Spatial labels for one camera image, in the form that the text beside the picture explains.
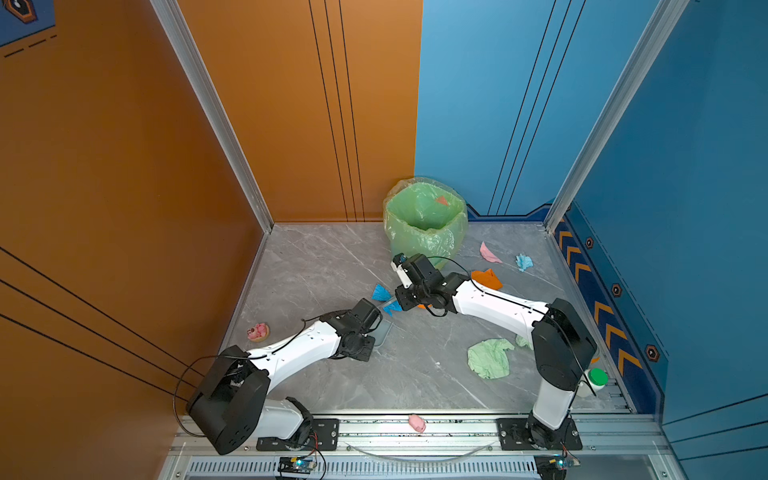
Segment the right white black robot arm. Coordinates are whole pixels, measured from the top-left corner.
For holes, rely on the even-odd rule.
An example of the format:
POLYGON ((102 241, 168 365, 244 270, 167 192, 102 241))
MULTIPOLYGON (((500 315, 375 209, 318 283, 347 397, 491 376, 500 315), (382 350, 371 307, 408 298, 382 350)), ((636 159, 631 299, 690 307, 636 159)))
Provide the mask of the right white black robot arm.
POLYGON ((401 281, 395 295, 403 310, 422 305, 428 312, 477 317, 531 345, 540 384, 524 424, 526 442, 539 450, 581 448, 571 407, 581 386, 596 392, 587 370, 597 344, 571 303, 518 298, 475 282, 467 272, 443 274, 424 254, 397 254, 391 266, 401 281))

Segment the grey-green plastic dustpan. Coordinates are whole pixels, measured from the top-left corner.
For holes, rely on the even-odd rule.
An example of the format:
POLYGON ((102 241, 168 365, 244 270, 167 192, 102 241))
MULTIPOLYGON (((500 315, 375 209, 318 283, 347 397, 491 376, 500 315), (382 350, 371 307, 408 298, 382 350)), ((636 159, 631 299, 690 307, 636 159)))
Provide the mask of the grey-green plastic dustpan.
POLYGON ((384 344, 391 329, 392 322, 386 319, 382 319, 377 328, 369 333, 369 336, 374 339, 375 348, 379 348, 384 344))

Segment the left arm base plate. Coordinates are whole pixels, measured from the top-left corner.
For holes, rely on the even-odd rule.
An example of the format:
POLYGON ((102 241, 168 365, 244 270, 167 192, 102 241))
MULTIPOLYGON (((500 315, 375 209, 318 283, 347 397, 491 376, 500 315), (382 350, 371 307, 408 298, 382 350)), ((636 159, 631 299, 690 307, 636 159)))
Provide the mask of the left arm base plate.
POLYGON ((321 452, 335 451, 338 445, 340 420, 338 418, 314 418, 303 421, 288 439, 259 437, 256 450, 260 452, 309 452, 318 448, 321 452))

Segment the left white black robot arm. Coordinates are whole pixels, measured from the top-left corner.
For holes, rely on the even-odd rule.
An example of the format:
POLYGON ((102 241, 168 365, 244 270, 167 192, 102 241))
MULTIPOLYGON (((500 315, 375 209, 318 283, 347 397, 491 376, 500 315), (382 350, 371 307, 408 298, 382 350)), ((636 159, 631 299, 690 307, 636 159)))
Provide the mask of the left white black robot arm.
POLYGON ((296 398, 270 400, 283 381, 324 360, 367 362, 382 320, 379 308, 362 299, 348 309, 302 322, 298 333, 245 351, 233 345, 212 356, 212 365, 186 404, 186 412, 220 455, 251 437, 276 439, 290 449, 314 445, 311 412, 296 398))

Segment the small blue paper scrap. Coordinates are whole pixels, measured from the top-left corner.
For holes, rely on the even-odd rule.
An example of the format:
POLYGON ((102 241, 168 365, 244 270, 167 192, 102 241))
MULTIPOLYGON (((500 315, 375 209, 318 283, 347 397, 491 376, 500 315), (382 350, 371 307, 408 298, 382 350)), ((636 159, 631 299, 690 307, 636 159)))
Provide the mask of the small blue paper scrap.
POLYGON ((381 309, 388 315, 392 315, 394 312, 403 311, 402 307, 400 306, 399 302, 396 299, 392 299, 391 301, 388 301, 381 307, 381 309))

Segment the blue paper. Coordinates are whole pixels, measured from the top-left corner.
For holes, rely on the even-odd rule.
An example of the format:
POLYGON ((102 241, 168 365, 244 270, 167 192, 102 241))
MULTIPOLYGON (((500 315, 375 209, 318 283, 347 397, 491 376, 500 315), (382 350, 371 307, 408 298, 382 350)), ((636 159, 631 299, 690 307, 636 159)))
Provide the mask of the blue paper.
POLYGON ((392 299, 392 294, 384 286, 377 284, 371 298, 377 302, 387 302, 392 299))

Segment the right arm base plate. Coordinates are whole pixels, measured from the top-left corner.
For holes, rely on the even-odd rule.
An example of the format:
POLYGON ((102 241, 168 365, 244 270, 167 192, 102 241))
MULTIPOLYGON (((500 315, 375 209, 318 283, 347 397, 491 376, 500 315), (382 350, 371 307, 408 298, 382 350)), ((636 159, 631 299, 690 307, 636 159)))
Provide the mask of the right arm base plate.
POLYGON ((495 421, 503 451, 583 449, 574 419, 566 417, 558 429, 552 430, 534 417, 499 418, 495 421))

